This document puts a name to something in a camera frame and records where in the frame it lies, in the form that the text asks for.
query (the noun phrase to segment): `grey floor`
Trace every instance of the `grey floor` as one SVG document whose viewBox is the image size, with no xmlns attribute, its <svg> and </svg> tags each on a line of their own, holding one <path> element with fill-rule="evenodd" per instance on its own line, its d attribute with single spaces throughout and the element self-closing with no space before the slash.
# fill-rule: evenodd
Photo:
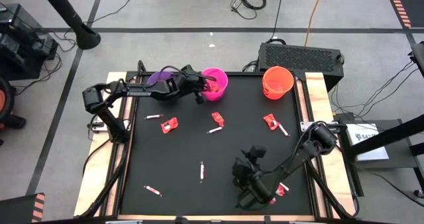
<svg viewBox="0 0 424 224">
<path fill-rule="evenodd" d="M 0 0 L 20 3 L 46 28 L 66 28 L 46 0 Z M 126 0 L 101 0 L 95 17 L 118 9 Z M 246 32 L 243 28 L 272 28 L 279 0 L 267 0 L 267 6 L 253 21 L 240 18 L 229 9 L 230 0 L 132 0 L 120 13 L 94 23 L 94 28 L 210 28 L 208 32 L 139 32 L 101 33 L 101 44 L 82 52 L 77 48 L 59 52 L 62 69 L 52 78 L 36 84 L 17 97 L 15 110 L 28 119 L 21 131 L 0 134 L 5 144 L 0 147 L 0 199 L 23 196 L 40 156 L 47 132 L 58 107 L 70 71 L 77 68 L 37 192 L 46 194 L 44 220 L 71 218 L 77 200 L 81 169 L 88 155 L 90 141 L 85 125 L 90 115 L 85 112 L 81 92 L 104 82 L 108 72 L 135 70 L 139 59 L 148 70 L 166 65 L 181 67 L 191 64 L 202 70 L 210 66 L 226 71 L 240 71 L 257 57 L 261 42 L 269 32 Z M 87 20 L 95 0 L 70 0 L 83 20 Z M 306 28 L 315 0 L 282 0 L 279 28 Z M 241 9 L 251 15 L 251 11 Z M 237 28 L 234 32 L 215 32 L 216 28 Z M 404 33 L 369 33 L 367 28 L 401 28 L 390 0 L 321 0 L 313 28 L 352 28 L 347 33 L 312 33 L 309 46 L 337 48 L 346 58 L 345 77 L 339 83 L 339 101 L 343 105 L 365 102 L 373 91 L 408 63 L 409 42 Z M 355 32 L 354 28 L 364 28 Z M 288 44 L 303 45 L 305 33 L 277 33 Z M 417 42 L 424 34 L 414 34 Z M 70 44 L 60 42 L 65 48 Z M 395 80 L 382 95 L 389 94 L 401 79 Z M 424 80 L 415 72 L 389 99 L 379 103 L 367 119 L 410 120 L 423 113 Z M 423 142 L 423 136 L 412 138 Z M 401 189 L 411 193 L 419 187 L 412 170 L 386 170 L 388 177 Z M 410 202 L 379 178 L 360 174 L 365 197 L 360 197 L 359 217 L 390 223 L 422 223 L 421 207 Z"/>
</svg>

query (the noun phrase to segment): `orange bucket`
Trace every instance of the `orange bucket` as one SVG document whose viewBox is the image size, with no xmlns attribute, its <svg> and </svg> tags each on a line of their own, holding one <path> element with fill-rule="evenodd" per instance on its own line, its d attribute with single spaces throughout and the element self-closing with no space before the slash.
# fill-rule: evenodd
<svg viewBox="0 0 424 224">
<path fill-rule="evenodd" d="M 274 66 L 266 70 L 262 77 L 264 95 L 269 99 L 279 99 L 293 87 L 292 73 L 280 66 Z"/>
</svg>

